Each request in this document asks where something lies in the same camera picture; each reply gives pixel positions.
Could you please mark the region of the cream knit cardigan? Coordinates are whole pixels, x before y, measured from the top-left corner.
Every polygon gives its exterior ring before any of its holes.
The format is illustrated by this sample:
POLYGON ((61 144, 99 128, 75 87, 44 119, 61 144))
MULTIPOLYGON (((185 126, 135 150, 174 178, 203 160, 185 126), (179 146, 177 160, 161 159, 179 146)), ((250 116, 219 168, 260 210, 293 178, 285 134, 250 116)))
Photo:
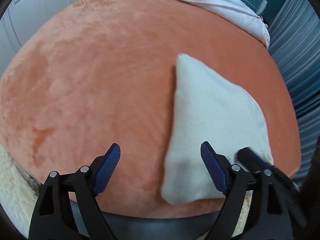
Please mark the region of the cream knit cardigan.
POLYGON ((245 147, 273 163, 267 124, 258 103, 201 61, 180 54, 176 59, 174 122, 161 187, 161 197, 169 204, 223 197, 201 158, 203 142, 210 143, 231 164, 245 147))

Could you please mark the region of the cream fluffy fleece jacket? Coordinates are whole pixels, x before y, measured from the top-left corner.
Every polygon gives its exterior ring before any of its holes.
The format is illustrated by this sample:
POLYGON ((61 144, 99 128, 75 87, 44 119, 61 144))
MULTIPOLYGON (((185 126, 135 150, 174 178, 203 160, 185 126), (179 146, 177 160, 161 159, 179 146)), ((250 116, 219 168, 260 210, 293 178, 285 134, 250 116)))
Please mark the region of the cream fluffy fleece jacket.
POLYGON ((25 237, 37 202, 39 184, 1 146, 1 206, 25 237))

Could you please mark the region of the blue grey curtain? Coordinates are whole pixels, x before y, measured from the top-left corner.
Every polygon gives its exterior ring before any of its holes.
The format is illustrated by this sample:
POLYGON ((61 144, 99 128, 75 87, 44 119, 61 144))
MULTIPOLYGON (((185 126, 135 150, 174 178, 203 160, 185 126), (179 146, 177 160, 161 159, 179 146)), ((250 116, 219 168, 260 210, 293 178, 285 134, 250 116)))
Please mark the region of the blue grey curtain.
POLYGON ((319 137, 319 17, 308 0, 286 0, 269 27, 269 52, 285 81, 298 121, 302 186, 319 137))

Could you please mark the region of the orange plush bed blanket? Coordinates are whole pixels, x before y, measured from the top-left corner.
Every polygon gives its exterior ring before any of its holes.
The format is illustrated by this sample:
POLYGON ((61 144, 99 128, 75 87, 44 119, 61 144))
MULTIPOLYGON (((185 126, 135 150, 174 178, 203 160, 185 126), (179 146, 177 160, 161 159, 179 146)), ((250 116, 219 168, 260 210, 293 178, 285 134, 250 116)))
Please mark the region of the orange plush bed blanket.
POLYGON ((177 0, 78 0, 52 17, 1 77, 1 144, 43 182, 118 143, 120 162, 97 198, 103 211, 181 218, 220 209, 220 199, 172 206, 160 195, 180 53, 249 92, 266 119, 275 164, 294 176, 301 165, 295 111, 265 45, 177 0))

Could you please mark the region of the white wardrobe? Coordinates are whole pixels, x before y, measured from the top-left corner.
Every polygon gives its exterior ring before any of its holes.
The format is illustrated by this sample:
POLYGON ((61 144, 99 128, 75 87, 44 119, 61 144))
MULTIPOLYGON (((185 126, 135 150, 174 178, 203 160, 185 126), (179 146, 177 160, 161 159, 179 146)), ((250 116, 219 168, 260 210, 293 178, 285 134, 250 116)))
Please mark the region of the white wardrobe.
POLYGON ((1 73, 51 17, 77 0, 12 0, 1 17, 1 73))

